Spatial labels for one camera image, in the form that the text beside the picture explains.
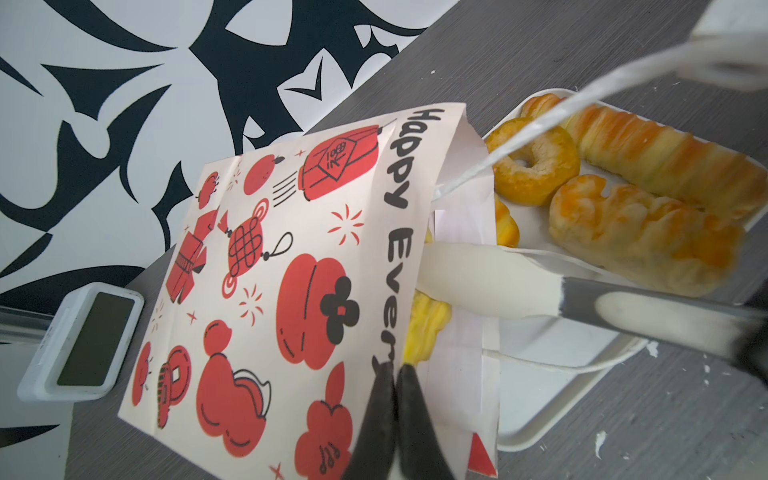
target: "gray table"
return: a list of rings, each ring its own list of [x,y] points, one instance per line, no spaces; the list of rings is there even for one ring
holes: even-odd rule
[[[421,104],[464,101],[469,121],[485,133],[530,93],[578,88],[610,68],[683,41],[706,3],[463,0],[316,130]],[[737,94],[670,76],[608,101],[768,159],[768,91]],[[768,220],[752,231],[742,267],[714,297],[748,298],[768,277],[767,244]],[[149,306],[169,259],[161,257],[129,286]],[[150,311],[141,317],[128,366]],[[708,375],[705,363],[711,366]],[[129,370],[123,368],[109,396],[75,406],[67,478],[211,478],[118,420]],[[735,478],[734,472],[759,463],[768,449],[763,405],[768,392],[758,382],[718,360],[662,346],[657,359],[641,353],[610,372],[539,445],[500,454],[499,478]],[[594,437],[601,430],[608,437],[598,460]]]

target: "pastry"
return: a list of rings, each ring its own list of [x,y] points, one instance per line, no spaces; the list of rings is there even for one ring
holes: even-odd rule
[[[509,209],[496,199],[496,241],[505,247],[516,247],[520,241],[520,230],[515,220],[509,215]],[[432,232],[427,229],[425,243],[432,243]],[[402,361],[410,365],[429,360],[435,349],[437,334],[451,321],[452,308],[448,303],[433,300],[416,290],[411,307],[411,323],[408,324],[406,345],[402,351]]]
[[[488,151],[500,147],[530,122],[531,118],[506,121],[485,140]],[[520,165],[519,160],[531,166]],[[543,205],[562,184],[578,175],[580,167],[573,140],[565,130],[555,127],[493,166],[495,189],[516,204]]]
[[[549,233],[576,257],[642,286],[685,296],[717,288],[736,266],[743,228],[634,185],[582,175],[558,190]]]
[[[494,197],[496,199],[496,244],[515,248],[520,243],[518,225],[498,195],[494,195]]]
[[[432,232],[428,228],[424,243],[433,241]],[[437,334],[451,321],[452,313],[449,304],[433,300],[416,290],[413,293],[406,345],[402,349],[402,362],[416,366],[419,362],[429,360],[435,349]]]
[[[561,99],[526,101],[521,116],[537,118]],[[637,115],[591,105],[561,124],[581,158],[657,195],[735,220],[768,200],[768,171],[740,154]]]

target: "tribal pattern mural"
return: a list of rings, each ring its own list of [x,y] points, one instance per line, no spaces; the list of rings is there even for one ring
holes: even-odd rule
[[[203,164],[301,135],[457,0],[0,5],[0,304],[176,242]]]

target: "red firework illustration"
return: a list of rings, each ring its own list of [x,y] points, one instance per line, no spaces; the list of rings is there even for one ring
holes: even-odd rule
[[[264,310],[261,309],[260,306],[256,305],[256,302],[261,300],[261,293],[256,295],[256,284],[253,285],[253,291],[251,293],[248,293],[247,288],[243,288],[243,291],[245,292],[245,300],[243,302],[240,302],[240,306],[245,306],[245,311],[242,315],[240,315],[240,318],[245,318],[246,315],[250,313],[250,325],[253,326],[256,324],[256,312],[260,313],[261,315],[264,314]]]
[[[346,213],[344,216],[340,214],[339,212],[331,212],[331,214],[341,220],[342,224],[339,227],[334,227],[330,230],[328,230],[328,233],[335,233],[339,230],[343,230],[343,235],[341,237],[341,241],[339,242],[339,245],[343,245],[344,242],[346,242],[346,236],[347,234],[351,235],[358,245],[360,245],[360,237],[357,233],[355,233],[354,229],[360,228],[364,225],[363,222],[355,222],[355,220],[358,220],[360,215],[362,214],[362,210],[357,212],[356,214],[352,215],[352,217],[349,217],[349,205],[344,205],[344,208],[346,209]]]

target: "red star illustration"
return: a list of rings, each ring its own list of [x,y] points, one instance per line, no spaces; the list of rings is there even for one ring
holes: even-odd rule
[[[280,463],[277,464],[277,468],[274,468],[272,465],[270,465],[270,470],[272,470],[272,473],[275,474],[275,480],[285,480],[283,477],[283,474],[280,473]]]

